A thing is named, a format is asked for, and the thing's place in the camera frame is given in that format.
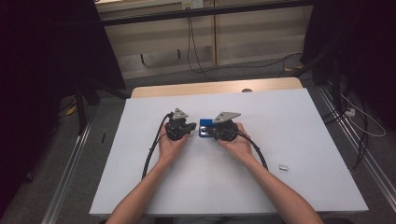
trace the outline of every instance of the white tabletop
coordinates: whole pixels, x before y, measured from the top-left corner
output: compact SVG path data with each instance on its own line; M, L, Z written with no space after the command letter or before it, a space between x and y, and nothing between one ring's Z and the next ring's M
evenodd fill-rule
M239 112L269 170L317 211L367 210L306 89L127 100L90 214L108 215L140 181L163 116L179 107L188 122ZM149 169L158 159L153 153ZM287 165L288 171L279 170ZM215 140L191 133L146 214L246 215L276 210L248 171Z

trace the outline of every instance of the forearm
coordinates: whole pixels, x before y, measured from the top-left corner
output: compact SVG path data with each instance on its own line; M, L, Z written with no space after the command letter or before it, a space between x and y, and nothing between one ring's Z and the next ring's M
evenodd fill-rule
M146 177L117 205L107 223L137 223L169 164L169 161L157 161Z
M300 194L270 174L253 156L244 158L243 163L286 223L322 223Z

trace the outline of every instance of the white wall outlet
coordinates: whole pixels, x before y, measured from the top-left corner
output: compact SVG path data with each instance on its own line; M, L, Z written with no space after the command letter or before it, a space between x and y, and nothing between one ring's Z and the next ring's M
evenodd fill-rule
M354 117L355 116L355 109L354 108L347 108L346 109L346 115L350 116L350 117Z
M192 8L203 8L204 0L192 0Z
M181 2L181 9L185 10L185 9L189 9L189 8L193 8L192 7L192 1L183 1L183 2Z

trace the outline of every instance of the person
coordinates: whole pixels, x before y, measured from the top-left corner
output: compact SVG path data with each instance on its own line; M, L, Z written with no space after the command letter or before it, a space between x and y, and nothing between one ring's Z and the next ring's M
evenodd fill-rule
M241 123L236 123L238 130L250 137ZM160 156L146 177L128 193L116 206L107 220L111 223L137 223L145 211L155 190L161 183L167 168L177 159L189 135L180 140L172 141L166 136L162 126L159 142ZM277 212L286 223L323 223L312 206L295 190L269 173L253 156L247 139L237 136L232 142L218 140L218 144L241 162L266 193Z

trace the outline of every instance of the human hand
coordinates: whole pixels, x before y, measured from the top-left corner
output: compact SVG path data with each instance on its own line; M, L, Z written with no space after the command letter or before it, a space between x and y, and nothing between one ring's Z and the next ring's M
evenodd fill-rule
M241 123L237 122L236 126L238 127L239 131L244 133L246 137L250 138ZM241 161L242 163L244 163L244 161L246 161L247 159L253 157L249 141L239 135L231 142L219 139L218 144L222 147L225 147L234 158Z
M165 130L166 123L161 127L160 131L160 158L159 161L164 161L167 164L171 164L178 156L180 149L186 143L187 139L189 138L189 134L184 134L184 136L177 141L172 141L168 138Z

